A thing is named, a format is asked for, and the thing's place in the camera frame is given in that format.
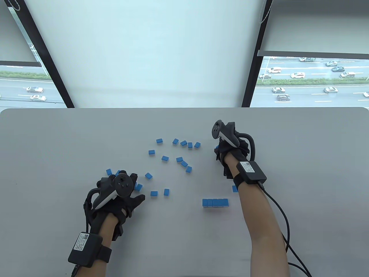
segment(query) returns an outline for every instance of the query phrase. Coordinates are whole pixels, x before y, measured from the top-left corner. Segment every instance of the white roller blind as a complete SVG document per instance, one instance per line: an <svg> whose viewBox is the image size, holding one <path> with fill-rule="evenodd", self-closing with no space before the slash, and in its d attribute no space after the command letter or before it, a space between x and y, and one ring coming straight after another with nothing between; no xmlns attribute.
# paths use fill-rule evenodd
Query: white roller blind
<svg viewBox="0 0 369 277"><path fill-rule="evenodd" d="M235 107L262 0L27 0L76 107Z"/></svg>
<svg viewBox="0 0 369 277"><path fill-rule="evenodd" d="M0 0L0 65L41 66L3 0Z"/></svg>
<svg viewBox="0 0 369 277"><path fill-rule="evenodd" d="M369 59L369 1L273 0L258 54Z"/></svg>

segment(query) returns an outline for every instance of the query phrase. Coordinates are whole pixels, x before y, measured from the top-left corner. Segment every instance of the road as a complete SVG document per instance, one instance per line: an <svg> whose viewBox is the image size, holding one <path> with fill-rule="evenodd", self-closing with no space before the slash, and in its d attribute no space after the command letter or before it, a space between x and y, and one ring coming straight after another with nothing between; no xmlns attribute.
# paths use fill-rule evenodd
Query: road
<svg viewBox="0 0 369 277"><path fill-rule="evenodd" d="M251 107L366 107L369 98L363 92L369 91L369 85L336 86L338 93L326 94L326 86L284 87L291 100L280 102L272 87L256 87Z"/></svg>
<svg viewBox="0 0 369 277"><path fill-rule="evenodd" d="M44 89L43 93L29 93L25 88L38 86ZM34 94L46 96L45 102L34 102L30 97ZM65 108L63 99L53 82L30 81L16 79L0 79L0 111L10 107L20 108Z"/></svg>
<svg viewBox="0 0 369 277"><path fill-rule="evenodd" d="M300 62L299 58L268 58L263 59L259 74L263 74L265 69L271 67L281 67L281 73L272 73L272 79L291 79L291 74L294 72L304 72L305 79L317 78L339 78L342 72L332 72L332 67L325 65L327 61L334 61L334 59L317 58L314 62ZM352 59L337 59L338 66L343 66L348 72L355 72L356 77L369 76L369 60L352 60Z"/></svg>

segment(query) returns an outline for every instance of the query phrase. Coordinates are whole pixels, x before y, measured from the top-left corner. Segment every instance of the sticker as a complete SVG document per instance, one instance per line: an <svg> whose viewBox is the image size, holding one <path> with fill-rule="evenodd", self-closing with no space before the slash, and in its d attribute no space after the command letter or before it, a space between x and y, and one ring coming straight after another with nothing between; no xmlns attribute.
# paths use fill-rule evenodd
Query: sticker
<svg viewBox="0 0 369 277"><path fill-rule="evenodd" d="M83 251L90 234L80 233L73 250Z"/></svg>
<svg viewBox="0 0 369 277"><path fill-rule="evenodd" d="M254 169L252 168L252 166L250 165L249 162L240 162L240 164L244 168L245 172L253 172L253 173L255 173Z"/></svg>

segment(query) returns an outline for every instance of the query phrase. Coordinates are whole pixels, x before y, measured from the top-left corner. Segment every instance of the black glove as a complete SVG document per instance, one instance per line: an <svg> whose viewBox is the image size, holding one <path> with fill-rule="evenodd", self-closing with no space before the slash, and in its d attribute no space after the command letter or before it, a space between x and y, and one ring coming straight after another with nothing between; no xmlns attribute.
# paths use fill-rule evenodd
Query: black glove
<svg viewBox="0 0 369 277"><path fill-rule="evenodd" d="M119 173L124 173L127 174L127 172L125 170L121 170L119 171ZM113 184L115 175L112 174L109 176L109 181ZM132 173L130 175L130 178L132 179L132 182L135 184L137 181L137 174ZM97 182L97 187L100 187L100 183L101 181ZM104 206L102 206L100 209L98 210L92 210L92 218L95 219L96 217L99 216L105 216L108 213L112 213L114 214L115 217L118 218L118 224L116 225L115 229L114 229L114 235L113 235L113 240L116 240L119 236L121 236L123 234L123 227L122 224L125 222L125 219L127 217L131 217L132 216L132 211L138 207L144 200L145 200L145 195L141 194L139 196L136 196L134 198L131 197L131 194L133 192L132 191L130 193L129 196L125 197L125 198L121 198L119 196L117 196L115 199L110 200L109 202L107 202Z"/></svg>
<svg viewBox="0 0 369 277"><path fill-rule="evenodd" d="M232 173L228 165L224 162L224 157L230 152L232 156L238 161L247 161L246 157L250 153L249 145L242 139L239 140L239 147L232 147L228 142L219 138L219 145L214 149L214 153L217 155L217 160L224 166L223 175L227 176L227 179L233 179Z"/></svg>

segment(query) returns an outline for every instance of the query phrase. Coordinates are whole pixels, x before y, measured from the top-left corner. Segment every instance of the glass window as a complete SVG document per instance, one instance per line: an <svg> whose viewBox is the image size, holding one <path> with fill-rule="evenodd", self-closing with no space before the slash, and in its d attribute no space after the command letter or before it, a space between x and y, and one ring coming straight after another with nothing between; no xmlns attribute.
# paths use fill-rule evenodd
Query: glass window
<svg viewBox="0 0 369 277"><path fill-rule="evenodd" d="M14 20L28 42L41 67L0 65L0 112L7 108L66 108L62 97L51 80L37 50L23 28L16 12L9 8ZM32 92L42 92L44 101L32 101Z"/></svg>
<svg viewBox="0 0 369 277"><path fill-rule="evenodd" d="M337 71L334 65L343 67L344 70ZM265 74L268 68L274 66L280 67L281 72L270 74L272 77L269 79L257 80L251 107L369 109L369 60L316 58L311 62L304 62L299 57L264 57L260 74ZM275 87L284 88L290 99L280 101L280 93L272 91ZM335 93L329 93L332 87L337 89Z"/></svg>

